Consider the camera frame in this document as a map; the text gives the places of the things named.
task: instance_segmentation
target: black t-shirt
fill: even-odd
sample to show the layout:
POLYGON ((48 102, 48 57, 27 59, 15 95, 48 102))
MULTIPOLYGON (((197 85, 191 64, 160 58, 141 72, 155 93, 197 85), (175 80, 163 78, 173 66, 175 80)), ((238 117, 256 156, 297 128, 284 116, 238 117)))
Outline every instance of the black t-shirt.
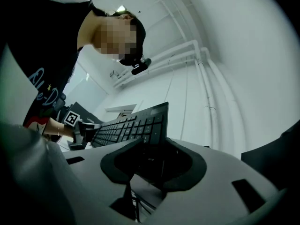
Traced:
POLYGON ((42 133, 77 61, 78 31, 92 3, 37 0, 12 15, 9 48, 37 88, 23 125, 42 133))

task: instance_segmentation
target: ear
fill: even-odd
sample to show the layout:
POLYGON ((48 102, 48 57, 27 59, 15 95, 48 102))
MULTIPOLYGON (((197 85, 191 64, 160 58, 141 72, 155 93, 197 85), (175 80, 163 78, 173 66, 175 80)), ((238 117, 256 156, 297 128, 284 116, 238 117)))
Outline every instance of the ear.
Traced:
POLYGON ((119 16, 120 19, 126 19, 126 20, 132 20, 133 19, 133 16, 130 15, 130 14, 122 14, 119 16))

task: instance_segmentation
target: keyboard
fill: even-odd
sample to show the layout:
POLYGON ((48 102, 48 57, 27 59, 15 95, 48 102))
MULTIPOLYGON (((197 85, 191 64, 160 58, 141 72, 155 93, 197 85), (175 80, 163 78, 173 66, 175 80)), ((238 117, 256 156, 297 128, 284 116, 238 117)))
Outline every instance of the keyboard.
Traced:
POLYGON ((164 144, 167 133, 168 108, 169 103, 166 102, 103 123, 95 133, 91 145, 102 147, 136 138, 142 138, 142 142, 146 144, 164 144))

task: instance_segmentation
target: qr code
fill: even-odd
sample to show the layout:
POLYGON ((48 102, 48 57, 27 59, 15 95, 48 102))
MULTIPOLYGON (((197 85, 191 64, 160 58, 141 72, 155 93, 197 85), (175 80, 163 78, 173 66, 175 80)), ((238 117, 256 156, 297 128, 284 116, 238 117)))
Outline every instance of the qr code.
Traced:
POLYGON ((65 122, 65 124, 74 126, 75 123, 77 122, 77 120, 79 120, 79 114, 77 114, 75 112, 72 112, 72 111, 69 111, 69 113, 67 114, 64 122, 65 122))

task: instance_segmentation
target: black cap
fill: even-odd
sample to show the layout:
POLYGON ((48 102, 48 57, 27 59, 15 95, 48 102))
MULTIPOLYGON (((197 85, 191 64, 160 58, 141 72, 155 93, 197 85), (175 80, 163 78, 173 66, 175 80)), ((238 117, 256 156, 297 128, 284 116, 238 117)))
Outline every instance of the black cap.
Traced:
POLYGON ((130 20, 130 25, 136 27, 136 51, 135 53, 125 54, 125 57, 120 61, 125 66, 136 65, 143 56, 143 43, 146 38, 146 30, 140 20, 128 11, 115 12, 112 16, 120 16, 122 14, 130 14, 134 18, 130 20))

